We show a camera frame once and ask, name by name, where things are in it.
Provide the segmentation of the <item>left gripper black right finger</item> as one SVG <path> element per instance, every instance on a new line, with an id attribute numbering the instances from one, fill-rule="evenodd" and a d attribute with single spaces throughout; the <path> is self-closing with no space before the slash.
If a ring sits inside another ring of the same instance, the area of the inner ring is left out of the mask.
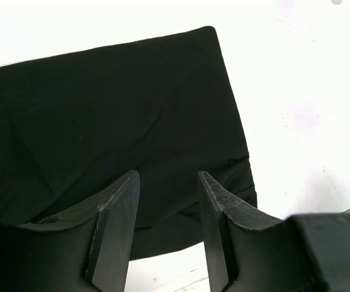
<path id="1" fill-rule="evenodd" d="M 287 291 L 287 224 L 208 172 L 198 174 L 198 195 L 211 291 Z"/>

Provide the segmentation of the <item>black trousers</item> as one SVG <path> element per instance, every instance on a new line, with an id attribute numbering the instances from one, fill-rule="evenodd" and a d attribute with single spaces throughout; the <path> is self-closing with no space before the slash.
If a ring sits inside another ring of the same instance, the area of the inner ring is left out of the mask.
<path id="1" fill-rule="evenodd" d="M 202 241 L 197 174 L 257 204 L 215 29 L 0 67 L 0 221 L 71 207 L 140 175 L 131 260 Z"/>

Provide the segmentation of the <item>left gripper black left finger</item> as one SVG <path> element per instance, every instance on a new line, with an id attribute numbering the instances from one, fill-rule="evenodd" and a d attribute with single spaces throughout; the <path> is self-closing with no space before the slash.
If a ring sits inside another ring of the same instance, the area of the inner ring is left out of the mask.
<path id="1" fill-rule="evenodd" d="M 28 258 L 17 291 L 123 291 L 139 192 L 139 174 L 129 171 L 82 202 L 22 225 Z"/>

